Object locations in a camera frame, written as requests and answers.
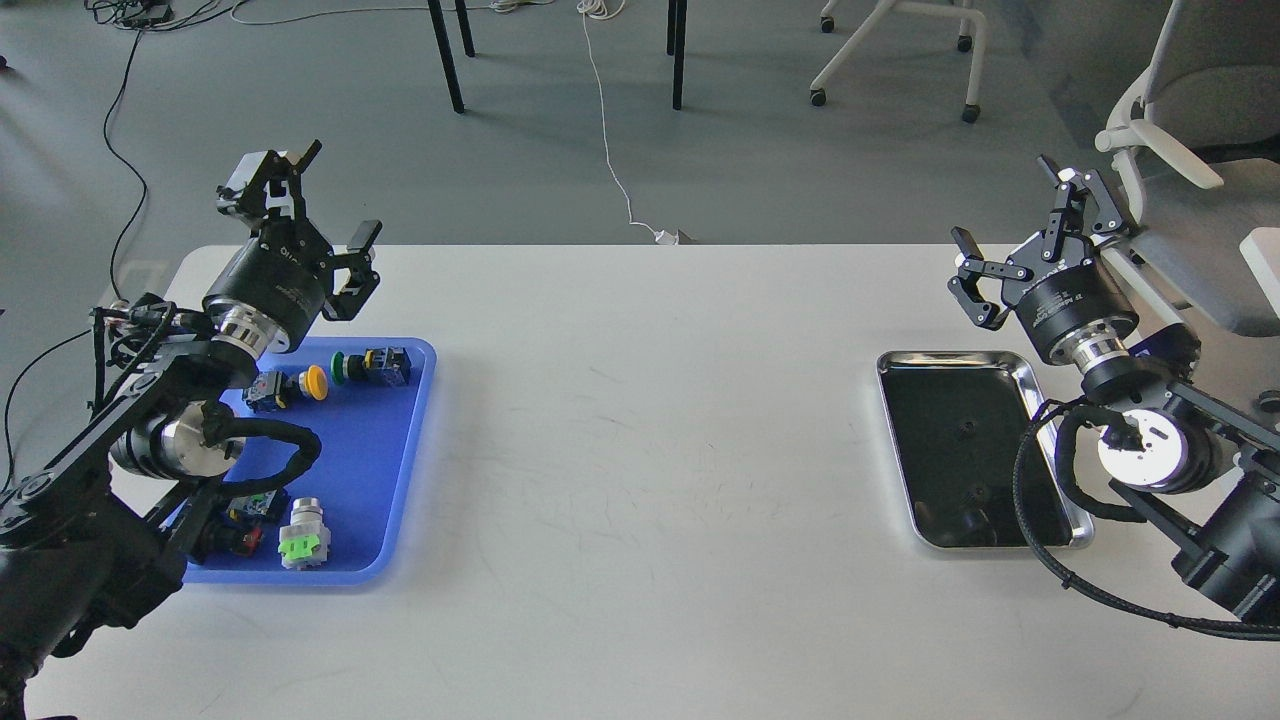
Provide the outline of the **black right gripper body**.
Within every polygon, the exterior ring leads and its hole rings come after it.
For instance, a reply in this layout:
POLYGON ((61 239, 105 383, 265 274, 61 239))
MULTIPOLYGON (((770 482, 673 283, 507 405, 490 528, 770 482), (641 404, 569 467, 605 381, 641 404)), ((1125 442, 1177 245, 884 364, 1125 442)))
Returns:
POLYGON ((1028 269, 1030 279, 1010 282, 1010 305, 1039 360, 1066 365, 1073 351, 1064 340, 1100 323, 1125 340, 1137 328, 1138 314, 1115 279, 1100 264, 1091 240, 1070 234, 1061 258, 1044 258, 1044 237, 1034 234, 1010 255, 1014 265, 1028 269))

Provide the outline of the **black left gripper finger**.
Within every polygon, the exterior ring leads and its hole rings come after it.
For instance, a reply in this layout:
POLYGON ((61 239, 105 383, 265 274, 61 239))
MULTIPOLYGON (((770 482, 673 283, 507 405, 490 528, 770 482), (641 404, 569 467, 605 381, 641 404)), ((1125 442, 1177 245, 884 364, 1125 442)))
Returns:
POLYGON ((325 291, 321 314, 326 320, 353 320, 380 284, 380 275, 372 269, 372 246, 381 229, 380 220, 362 222, 346 252, 330 254, 320 263, 325 291))
POLYGON ((227 183, 218 186, 218 211, 257 234, 269 222, 307 218, 301 177, 323 149, 315 140, 302 152, 247 152, 227 183))

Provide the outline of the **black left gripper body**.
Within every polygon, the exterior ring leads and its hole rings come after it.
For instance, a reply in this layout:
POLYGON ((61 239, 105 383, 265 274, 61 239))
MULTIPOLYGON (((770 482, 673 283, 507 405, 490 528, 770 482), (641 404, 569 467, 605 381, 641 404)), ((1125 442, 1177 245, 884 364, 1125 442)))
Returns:
POLYGON ((297 350, 333 290, 332 246, 311 222, 268 219, 204 297, 221 340, 252 355, 297 350))

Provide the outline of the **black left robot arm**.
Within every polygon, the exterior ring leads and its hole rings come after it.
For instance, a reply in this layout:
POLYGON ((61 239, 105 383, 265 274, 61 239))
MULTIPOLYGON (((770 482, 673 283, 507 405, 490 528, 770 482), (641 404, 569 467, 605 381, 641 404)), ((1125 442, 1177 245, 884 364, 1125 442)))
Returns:
POLYGON ((239 418, 221 395, 248 387, 262 355, 296 351, 316 318, 353 319, 379 284, 380 222, 335 252, 307 218, 301 179, 320 150, 250 152, 218 188, 250 238, 201 307, 145 293, 95 310, 87 427, 3 491, 5 719, 26 715, 47 657, 175 593, 224 501, 282 489, 317 460, 314 432, 239 418))

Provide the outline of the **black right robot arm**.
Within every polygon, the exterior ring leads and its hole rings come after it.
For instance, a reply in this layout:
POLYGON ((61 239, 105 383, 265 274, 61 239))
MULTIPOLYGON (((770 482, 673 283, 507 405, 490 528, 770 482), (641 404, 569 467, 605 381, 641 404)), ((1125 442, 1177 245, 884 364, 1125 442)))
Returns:
POLYGON ((1048 400, 1030 416, 1012 468, 1016 523, 1061 585, 1130 615, 1236 641, 1277 639, 1277 432, 1197 389, 1201 342, 1174 322, 1128 348, 1139 316, 1106 270, 1102 251, 1135 231, 1096 170, 1039 167, 1055 184, 1042 231, 1001 263, 956 227, 948 290, 974 325, 997 331, 1015 316, 1039 360, 1073 365, 1080 397, 1048 400), (1181 582, 1231 614, 1228 621, 1156 611, 1098 588, 1036 537, 1024 506, 1029 443, 1055 425, 1053 477, 1093 518, 1147 523, 1176 547, 1181 582))

